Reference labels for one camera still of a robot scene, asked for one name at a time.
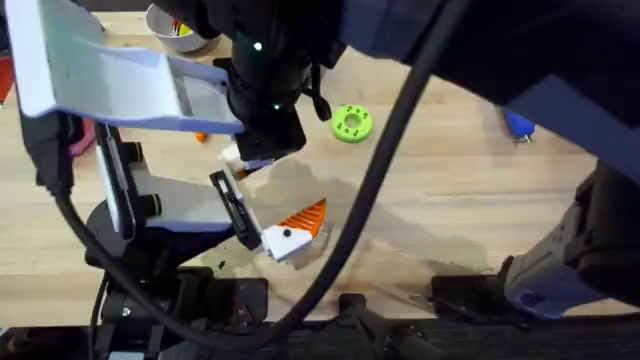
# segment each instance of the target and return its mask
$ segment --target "red object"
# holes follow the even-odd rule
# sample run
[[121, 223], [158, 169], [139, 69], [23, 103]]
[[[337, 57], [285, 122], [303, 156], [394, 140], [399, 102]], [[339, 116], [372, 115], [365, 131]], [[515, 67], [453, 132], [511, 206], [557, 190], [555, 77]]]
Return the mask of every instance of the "red object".
[[93, 131], [93, 122], [89, 119], [83, 118], [82, 125], [84, 127], [84, 137], [69, 148], [69, 150], [71, 150], [71, 155], [74, 157], [84, 154], [96, 139], [96, 134]]
[[5, 56], [0, 58], [0, 101], [4, 102], [9, 95], [13, 85], [13, 66], [11, 58]]

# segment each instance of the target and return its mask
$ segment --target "orange and white object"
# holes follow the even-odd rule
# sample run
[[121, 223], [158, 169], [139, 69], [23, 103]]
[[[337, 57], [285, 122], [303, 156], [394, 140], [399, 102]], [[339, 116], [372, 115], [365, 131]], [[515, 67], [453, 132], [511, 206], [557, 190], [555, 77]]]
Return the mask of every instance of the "orange and white object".
[[262, 231], [262, 246], [276, 261], [308, 245], [318, 235], [327, 209], [325, 199]]

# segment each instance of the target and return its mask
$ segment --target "green ring toy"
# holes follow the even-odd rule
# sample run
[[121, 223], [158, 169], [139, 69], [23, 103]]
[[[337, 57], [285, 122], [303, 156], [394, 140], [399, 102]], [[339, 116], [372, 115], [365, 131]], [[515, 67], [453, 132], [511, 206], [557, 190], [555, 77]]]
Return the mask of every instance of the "green ring toy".
[[371, 135], [373, 117], [363, 106], [343, 105], [333, 113], [331, 130], [344, 142], [359, 143]]

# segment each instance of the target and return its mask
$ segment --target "orange triangular piece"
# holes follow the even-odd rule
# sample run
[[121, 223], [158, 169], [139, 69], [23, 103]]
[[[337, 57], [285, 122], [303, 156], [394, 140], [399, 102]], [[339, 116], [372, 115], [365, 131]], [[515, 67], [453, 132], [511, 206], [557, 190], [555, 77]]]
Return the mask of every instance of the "orange triangular piece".
[[327, 199], [322, 199], [308, 208], [284, 219], [280, 226], [307, 230], [313, 237], [318, 235], [327, 212]]

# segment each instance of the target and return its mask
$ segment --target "blue object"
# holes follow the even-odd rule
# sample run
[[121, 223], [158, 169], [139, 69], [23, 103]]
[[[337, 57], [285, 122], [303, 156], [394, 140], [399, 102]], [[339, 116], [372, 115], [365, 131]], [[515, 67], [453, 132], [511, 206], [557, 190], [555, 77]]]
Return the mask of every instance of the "blue object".
[[507, 109], [503, 109], [503, 114], [511, 136], [516, 140], [531, 141], [531, 136], [536, 131], [534, 123]]

